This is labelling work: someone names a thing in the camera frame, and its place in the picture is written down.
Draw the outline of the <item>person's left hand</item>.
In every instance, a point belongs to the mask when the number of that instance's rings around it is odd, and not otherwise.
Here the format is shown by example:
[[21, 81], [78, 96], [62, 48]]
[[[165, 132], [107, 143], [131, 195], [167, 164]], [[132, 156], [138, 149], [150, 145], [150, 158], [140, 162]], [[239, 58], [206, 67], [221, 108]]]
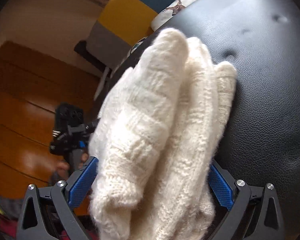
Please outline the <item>person's left hand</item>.
[[[88, 160], [88, 158], [89, 158], [89, 154], [83, 153], [81, 155], [81, 161], [77, 168], [78, 169], [82, 168], [83, 164]], [[55, 185], [60, 180], [67, 181], [69, 178], [69, 171], [70, 171], [70, 165], [64, 160], [59, 161], [56, 164], [55, 171], [52, 173], [50, 177], [49, 186]]]

